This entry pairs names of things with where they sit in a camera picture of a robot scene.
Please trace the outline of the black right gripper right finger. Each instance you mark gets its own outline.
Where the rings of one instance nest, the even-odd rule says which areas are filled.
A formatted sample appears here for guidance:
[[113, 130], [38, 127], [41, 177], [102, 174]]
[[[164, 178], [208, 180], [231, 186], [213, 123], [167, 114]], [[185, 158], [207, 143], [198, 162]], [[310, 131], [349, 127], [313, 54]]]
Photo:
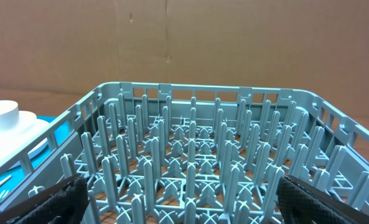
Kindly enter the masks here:
[[292, 175], [279, 179], [278, 208], [286, 224], [363, 224], [369, 215]]

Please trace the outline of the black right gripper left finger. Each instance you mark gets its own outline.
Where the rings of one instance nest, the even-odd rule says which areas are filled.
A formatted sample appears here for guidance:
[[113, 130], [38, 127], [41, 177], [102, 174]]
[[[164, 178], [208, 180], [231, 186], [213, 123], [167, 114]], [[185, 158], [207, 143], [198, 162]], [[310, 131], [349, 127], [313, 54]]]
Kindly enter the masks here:
[[87, 181], [75, 174], [1, 212], [0, 223], [80, 223], [87, 206]]

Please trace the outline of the pale green cup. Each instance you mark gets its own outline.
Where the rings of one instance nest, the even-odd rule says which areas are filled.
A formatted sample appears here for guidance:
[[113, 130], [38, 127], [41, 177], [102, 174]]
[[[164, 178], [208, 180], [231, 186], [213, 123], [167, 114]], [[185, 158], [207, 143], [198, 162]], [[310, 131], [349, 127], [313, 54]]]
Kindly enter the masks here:
[[12, 129], [18, 122], [18, 103], [12, 100], [0, 100], [0, 131]]

